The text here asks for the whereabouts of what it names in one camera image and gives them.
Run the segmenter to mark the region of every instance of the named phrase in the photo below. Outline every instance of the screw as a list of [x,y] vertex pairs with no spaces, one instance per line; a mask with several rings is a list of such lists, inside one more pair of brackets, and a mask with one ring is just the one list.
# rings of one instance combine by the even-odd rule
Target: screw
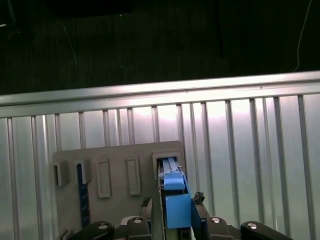
[[249,228],[251,228],[251,229],[257,229],[258,228],[258,226],[256,224],[254,224],[254,223],[248,223],[247,226]]
[[211,221],[212,221],[212,222],[214,222],[215,224],[220,223],[220,219],[219,219],[219,218],[217,218],[217,217],[213,217],[213,218],[211,218]]
[[106,224],[100,224],[99,226],[98,226],[98,229],[106,229],[108,226],[106,225]]
[[134,220],[134,223],[135,223],[135,224],[142,223],[142,220],[141,220],[140,218],[137,218],[137,219]]

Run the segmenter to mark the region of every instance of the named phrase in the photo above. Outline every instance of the metal wall panel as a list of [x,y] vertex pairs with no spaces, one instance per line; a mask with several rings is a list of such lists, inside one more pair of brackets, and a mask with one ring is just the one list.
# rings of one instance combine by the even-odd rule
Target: metal wall panel
[[290,235],[310,238],[308,206],[297,96],[279,99]]
[[309,218],[310,227],[313,226],[315,238],[320,238],[320,94],[304,96],[305,123],[307,134],[308,165],[306,174],[310,177],[310,189],[308,207],[309,215],[314,215],[313,219]]
[[39,238],[34,143],[31,117],[12,119],[19,239]]
[[14,240],[8,120],[0,119],[0,239]]
[[56,239],[54,152],[180,140],[191,194],[204,192],[212,215],[236,227],[256,220],[295,240],[320,240],[320,72],[288,75],[294,82],[284,76],[200,80],[203,88],[181,82],[176,91],[154,85],[128,96],[117,92],[128,87],[105,95],[97,89],[97,99],[68,102],[35,96],[15,105],[24,101],[13,96],[8,105],[4,97],[0,238]]
[[234,207],[234,195],[237,198],[238,193],[233,194],[226,103],[224,101],[208,102],[206,106],[212,153],[210,184],[213,186],[214,193],[214,214],[223,216],[228,223],[237,226],[239,222],[236,216],[239,213],[235,212],[238,208]]
[[104,116],[102,111],[84,112],[85,147],[105,146]]
[[231,102],[240,222],[259,221],[253,129],[248,99]]

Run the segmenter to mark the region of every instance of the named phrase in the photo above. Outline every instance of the gray slot holder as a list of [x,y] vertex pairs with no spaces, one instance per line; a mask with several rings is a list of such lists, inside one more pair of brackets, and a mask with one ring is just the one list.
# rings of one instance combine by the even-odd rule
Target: gray slot holder
[[177,157],[185,171],[184,147],[179,141],[57,151],[53,165],[58,232],[63,236],[81,230],[76,167],[81,164],[88,191],[91,223],[107,221],[117,227],[122,219],[138,216],[145,197],[153,198],[152,235],[163,239],[157,159]]
[[55,185],[63,187],[70,182],[68,162],[66,160],[53,164]]
[[91,162],[90,159],[80,159],[74,161],[74,171],[75,171],[75,182],[78,183],[78,178],[77,178],[77,165],[81,165],[81,172],[82,172],[82,183],[87,184],[91,181]]
[[[165,159],[165,158],[176,158],[177,162],[184,162],[185,158],[182,156],[184,153],[182,153],[181,155],[181,151],[176,148],[176,149],[168,149],[168,150],[160,150],[160,151],[155,151],[152,154],[152,163],[153,163],[153,176],[154,176],[154,180],[158,179],[158,164],[157,161],[158,159]],[[184,166],[181,165],[181,170],[186,173],[186,169],[184,168]]]

